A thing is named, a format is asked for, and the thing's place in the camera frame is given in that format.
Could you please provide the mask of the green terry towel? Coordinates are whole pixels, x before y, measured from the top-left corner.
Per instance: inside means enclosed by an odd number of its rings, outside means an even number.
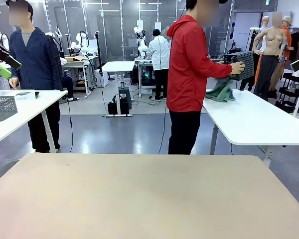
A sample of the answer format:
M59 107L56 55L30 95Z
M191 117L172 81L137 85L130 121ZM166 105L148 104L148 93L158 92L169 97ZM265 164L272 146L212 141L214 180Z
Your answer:
M206 92L205 98L216 102L227 103L235 101L233 95L232 83L233 77L231 75L223 78L216 78L216 84L211 91Z

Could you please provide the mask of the person in navy coat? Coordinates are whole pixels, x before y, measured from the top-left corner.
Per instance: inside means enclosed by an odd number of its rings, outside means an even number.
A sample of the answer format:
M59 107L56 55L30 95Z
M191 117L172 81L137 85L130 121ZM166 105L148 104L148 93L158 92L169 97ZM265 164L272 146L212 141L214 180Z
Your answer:
M23 90L59 90L59 82L53 71L54 62L49 41L45 33L32 23L33 8L26 0L7 0L11 24L19 26L9 40L10 55L21 63L18 70L12 68L9 83L13 88ZM59 144L59 102L46 109L48 122L52 131L56 152ZM28 122L32 148L38 153L50 152L42 115L35 116Z

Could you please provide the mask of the grey plastic stool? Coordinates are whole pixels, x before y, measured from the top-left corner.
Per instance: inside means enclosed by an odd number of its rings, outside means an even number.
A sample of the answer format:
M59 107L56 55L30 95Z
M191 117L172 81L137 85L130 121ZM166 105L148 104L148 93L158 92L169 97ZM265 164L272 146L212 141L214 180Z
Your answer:
M132 100L129 87L118 87L121 109L132 109Z

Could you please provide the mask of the mannequin with orange clothes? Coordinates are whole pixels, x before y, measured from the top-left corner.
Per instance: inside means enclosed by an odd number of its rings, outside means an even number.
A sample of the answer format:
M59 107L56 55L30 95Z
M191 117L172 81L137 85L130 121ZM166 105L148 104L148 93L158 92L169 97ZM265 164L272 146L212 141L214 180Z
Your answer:
M291 34L290 34L290 31L288 29L289 26L292 25L292 18L290 16L284 16L282 18L282 29L285 31L285 35L286 35L286 38L287 38L287 50L289 51L293 51L294 48L292 47L292 37L291 37Z

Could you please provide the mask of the person's right hand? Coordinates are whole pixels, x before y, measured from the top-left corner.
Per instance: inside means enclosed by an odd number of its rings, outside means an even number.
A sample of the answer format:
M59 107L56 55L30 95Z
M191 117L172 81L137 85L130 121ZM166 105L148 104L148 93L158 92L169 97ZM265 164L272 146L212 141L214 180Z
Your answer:
M242 61L231 63L230 65L232 67L232 72L230 73L231 75L240 74L245 70L245 64Z

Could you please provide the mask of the white mannequin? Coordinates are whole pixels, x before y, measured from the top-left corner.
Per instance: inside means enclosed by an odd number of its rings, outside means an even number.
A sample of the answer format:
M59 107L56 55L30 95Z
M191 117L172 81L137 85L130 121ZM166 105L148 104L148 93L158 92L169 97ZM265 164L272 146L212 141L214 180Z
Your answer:
M261 22L262 25L259 30L256 31L257 35L255 36L253 41L252 51L259 56L263 54L266 48L266 36L260 36L260 34L268 29L269 20L269 16L263 16Z

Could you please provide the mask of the white desk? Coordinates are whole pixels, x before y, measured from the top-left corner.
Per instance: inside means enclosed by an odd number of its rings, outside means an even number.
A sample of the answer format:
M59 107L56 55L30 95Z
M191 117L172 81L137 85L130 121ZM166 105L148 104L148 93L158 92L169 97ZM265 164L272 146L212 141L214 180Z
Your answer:
M84 99L88 98L96 87L93 65L89 60L67 62L62 70L73 82L73 90L84 92Z

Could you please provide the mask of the black bag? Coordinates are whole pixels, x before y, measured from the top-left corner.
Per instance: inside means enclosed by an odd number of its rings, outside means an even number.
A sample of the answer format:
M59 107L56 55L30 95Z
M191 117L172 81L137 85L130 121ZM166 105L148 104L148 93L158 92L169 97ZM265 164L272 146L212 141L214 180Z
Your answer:
M121 114L128 115L129 114L129 104L127 98L123 98L120 96L120 110ZM110 115L117 115L117 102L116 96L113 96L112 101L108 103L108 113Z

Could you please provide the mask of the dark perforated plastic basket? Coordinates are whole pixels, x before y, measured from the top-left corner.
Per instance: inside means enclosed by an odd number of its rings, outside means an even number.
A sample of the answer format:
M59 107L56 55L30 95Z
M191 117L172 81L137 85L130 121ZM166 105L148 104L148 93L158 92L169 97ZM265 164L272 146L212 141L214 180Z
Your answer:
M251 51L240 51L224 55L224 63L232 64L235 62L243 62L245 69L240 74L229 75L232 80L240 81L254 76L254 58Z

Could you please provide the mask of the grey lattice plastic basket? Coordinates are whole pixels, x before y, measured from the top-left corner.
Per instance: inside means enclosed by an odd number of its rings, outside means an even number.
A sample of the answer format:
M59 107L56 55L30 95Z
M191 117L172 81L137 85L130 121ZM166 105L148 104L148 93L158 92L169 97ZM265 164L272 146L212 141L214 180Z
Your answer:
M0 96L0 121L4 121L18 112L13 96Z

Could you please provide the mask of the bare beige mannequin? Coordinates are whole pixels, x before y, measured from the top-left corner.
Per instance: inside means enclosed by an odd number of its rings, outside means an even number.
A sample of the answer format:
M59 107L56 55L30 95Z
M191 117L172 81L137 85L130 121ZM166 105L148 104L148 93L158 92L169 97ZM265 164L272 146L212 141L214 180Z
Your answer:
M266 47L260 52L256 49L256 44L253 44L254 53L261 56L260 68L258 77L256 78L254 94L261 99L268 100L268 92L271 84L272 74L281 59L286 46L286 34L282 26L282 13L272 13L272 27L258 34L255 40L266 38Z

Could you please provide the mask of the black rack cart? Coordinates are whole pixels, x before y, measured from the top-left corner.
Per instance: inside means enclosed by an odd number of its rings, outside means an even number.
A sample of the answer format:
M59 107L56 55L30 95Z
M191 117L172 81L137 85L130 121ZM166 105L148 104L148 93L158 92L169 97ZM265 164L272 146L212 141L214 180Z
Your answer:
M275 106L290 114L294 112L299 98L299 77L284 73L282 79L284 84L278 90Z

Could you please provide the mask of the seated person in white top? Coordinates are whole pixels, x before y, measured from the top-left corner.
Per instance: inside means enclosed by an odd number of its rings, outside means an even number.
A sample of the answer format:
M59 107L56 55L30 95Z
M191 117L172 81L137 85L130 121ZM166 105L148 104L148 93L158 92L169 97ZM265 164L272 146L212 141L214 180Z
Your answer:
M74 90L73 90L73 80L68 75L62 76L62 87L66 88L68 91L68 102L78 101L79 98L74 97Z

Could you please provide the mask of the person in white coat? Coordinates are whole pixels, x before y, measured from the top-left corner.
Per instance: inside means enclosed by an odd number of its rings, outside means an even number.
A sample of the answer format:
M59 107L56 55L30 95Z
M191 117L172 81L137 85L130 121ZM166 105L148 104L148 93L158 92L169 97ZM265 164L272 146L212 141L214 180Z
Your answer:
M155 101L167 99L167 81L170 47L159 29L152 31L153 39L148 45L146 55L151 59L155 79Z

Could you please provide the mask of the person in red jacket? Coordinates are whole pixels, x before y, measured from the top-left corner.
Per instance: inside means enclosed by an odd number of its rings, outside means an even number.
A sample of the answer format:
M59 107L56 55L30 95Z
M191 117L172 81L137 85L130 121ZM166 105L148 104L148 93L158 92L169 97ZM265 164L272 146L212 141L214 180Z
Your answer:
M171 37L167 81L167 108L171 120L168 153L190 155L200 127L208 77L204 27L210 26L220 4L228 0L186 0L186 14L167 31Z

